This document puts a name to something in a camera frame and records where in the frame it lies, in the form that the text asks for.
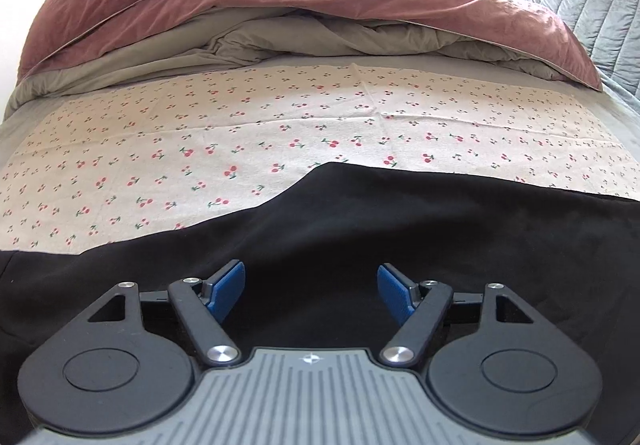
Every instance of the silver screw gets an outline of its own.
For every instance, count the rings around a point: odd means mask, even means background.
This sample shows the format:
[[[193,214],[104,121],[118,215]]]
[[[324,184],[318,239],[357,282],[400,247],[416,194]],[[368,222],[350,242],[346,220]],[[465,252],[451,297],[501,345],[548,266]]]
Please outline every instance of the silver screw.
[[[213,346],[207,351],[207,358],[212,362],[231,362],[238,358],[239,352],[231,346]]]
[[[414,352],[404,346],[393,346],[382,351],[385,361],[392,364],[404,364],[414,358]]]

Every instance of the gray bed sheet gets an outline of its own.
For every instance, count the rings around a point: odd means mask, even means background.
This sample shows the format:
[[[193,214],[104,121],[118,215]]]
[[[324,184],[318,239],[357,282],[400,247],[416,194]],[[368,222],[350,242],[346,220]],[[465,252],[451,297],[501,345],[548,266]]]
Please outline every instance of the gray bed sheet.
[[[492,64],[473,60],[460,60],[442,55],[402,55],[402,56],[339,56],[311,57],[284,55],[260,62],[253,67],[273,66],[348,66],[358,64],[369,67],[390,67],[415,69],[477,79],[498,84],[530,86],[548,89],[569,95],[587,107],[640,162],[640,116],[636,114],[614,91],[609,94],[590,90],[569,82],[547,81]],[[36,99],[20,107],[10,118],[0,124],[0,167],[50,112],[65,102],[80,98],[85,94],[59,98]]]

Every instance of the metal pin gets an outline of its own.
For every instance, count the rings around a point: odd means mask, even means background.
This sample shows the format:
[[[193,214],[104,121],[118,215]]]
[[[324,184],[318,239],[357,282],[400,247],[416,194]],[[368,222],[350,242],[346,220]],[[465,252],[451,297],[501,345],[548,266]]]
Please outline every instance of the metal pin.
[[[238,358],[239,352],[232,346],[213,346],[207,351],[207,358],[212,362],[231,362]]]
[[[404,364],[414,359],[414,352],[404,346],[393,346],[382,351],[382,356],[392,364]]]

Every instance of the blue gripper pad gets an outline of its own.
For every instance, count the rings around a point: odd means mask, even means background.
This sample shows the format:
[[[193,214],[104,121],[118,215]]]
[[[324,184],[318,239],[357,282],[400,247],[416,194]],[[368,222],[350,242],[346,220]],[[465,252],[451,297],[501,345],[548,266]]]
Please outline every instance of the blue gripper pad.
[[[244,290],[245,276],[244,265],[240,261],[213,285],[211,300],[206,306],[218,323],[222,324],[231,308],[238,302]]]
[[[22,445],[516,445],[440,411],[417,375],[363,349],[256,349],[210,369],[176,411],[137,431],[71,437],[40,429]],[[594,445],[580,430],[527,445]]]
[[[414,313],[409,290],[385,266],[378,268],[378,293],[400,326]]]

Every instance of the circular cap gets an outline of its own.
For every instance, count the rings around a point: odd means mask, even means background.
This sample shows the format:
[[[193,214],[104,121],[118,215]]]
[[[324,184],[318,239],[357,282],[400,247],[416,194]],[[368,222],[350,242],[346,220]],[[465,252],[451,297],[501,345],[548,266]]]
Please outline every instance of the circular cap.
[[[535,393],[558,375],[552,361],[526,349],[505,349],[482,361],[482,374],[495,387],[512,393]]]
[[[414,358],[414,352],[404,346],[393,346],[382,351],[382,357],[393,364],[404,364]]]
[[[238,350],[232,346],[213,346],[207,351],[207,358],[213,362],[231,362],[238,358]]]
[[[136,376],[140,363],[120,349],[90,349],[70,359],[64,367],[67,381],[84,391],[110,391]]]

